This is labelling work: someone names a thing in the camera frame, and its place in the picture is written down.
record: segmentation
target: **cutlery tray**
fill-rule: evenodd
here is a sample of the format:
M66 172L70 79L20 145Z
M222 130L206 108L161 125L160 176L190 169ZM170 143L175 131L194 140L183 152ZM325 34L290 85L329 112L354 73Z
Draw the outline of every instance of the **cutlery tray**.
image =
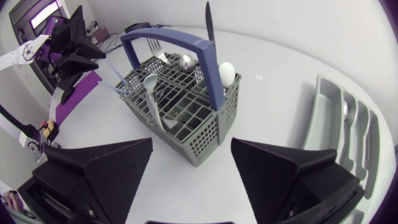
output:
M224 103L219 110L215 110L202 71L203 65L196 61L195 69L183 72L178 63L179 54L165 55L171 66L151 57L125 77L128 86L120 82L116 87L125 91L119 93L121 99L143 124L194 166L199 166L224 141L236 117L241 75L235 74L231 87L223 89ZM164 89L157 102L160 117L181 122L166 132L151 116L145 100L143 81L152 73L159 76L154 93Z
M344 119L344 101L348 116ZM360 179L363 200L373 194L380 151L379 122L372 108L324 76L317 90L305 150L336 149L336 163Z

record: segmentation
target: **small white label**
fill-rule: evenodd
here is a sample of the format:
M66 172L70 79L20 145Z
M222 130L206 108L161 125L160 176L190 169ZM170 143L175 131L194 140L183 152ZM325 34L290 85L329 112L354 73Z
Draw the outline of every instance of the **small white label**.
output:
M93 44L97 44L97 43L98 43L97 38L93 37L93 38L91 39L91 42L92 42Z

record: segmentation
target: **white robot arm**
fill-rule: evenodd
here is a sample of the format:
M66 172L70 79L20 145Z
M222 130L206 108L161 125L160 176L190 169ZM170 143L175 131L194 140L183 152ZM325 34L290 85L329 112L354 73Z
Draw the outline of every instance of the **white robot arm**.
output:
M15 64L27 65L33 62L35 55L49 35L40 35L35 40L30 40L12 52L0 57L0 71Z

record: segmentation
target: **purple robot part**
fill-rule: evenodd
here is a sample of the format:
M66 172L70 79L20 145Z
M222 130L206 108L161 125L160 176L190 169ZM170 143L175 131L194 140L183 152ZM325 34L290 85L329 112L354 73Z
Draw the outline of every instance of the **purple robot part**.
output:
M45 28L44 34L51 35L53 30L58 26L60 26L61 24L63 24L64 21L65 19L62 17L57 17L57 16L50 17L47 26ZM61 54L52 53L49 58L49 52L50 52L50 43L46 42L41 48L40 59L47 63L50 63L50 60L51 63L57 63L62 57Z
M61 24L63 24L63 22L64 22L64 18L62 18L62 17L57 17L57 16L51 17L47 23L44 34L51 35L52 31L55 28L57 28L58 26L60 26Z

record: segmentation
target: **white wall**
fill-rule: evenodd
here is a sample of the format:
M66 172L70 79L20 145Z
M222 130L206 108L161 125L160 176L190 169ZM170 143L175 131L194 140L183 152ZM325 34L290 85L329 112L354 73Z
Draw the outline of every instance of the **white wall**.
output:
M109 33L136 22L205 28L206 0L87 1ZM210 4L216 30L284 45L349 76L376 102L394 144L398 143L398 48L379 1L212 0Z
M0 55L6 53L3 43L4 40L0 38ZM33 124L36 128L48 117L48 113L30 94L12 67L0 71L0 105L22 124ZM34 157L0 128L0 180L17 189L32 177L32 170L37 166Z

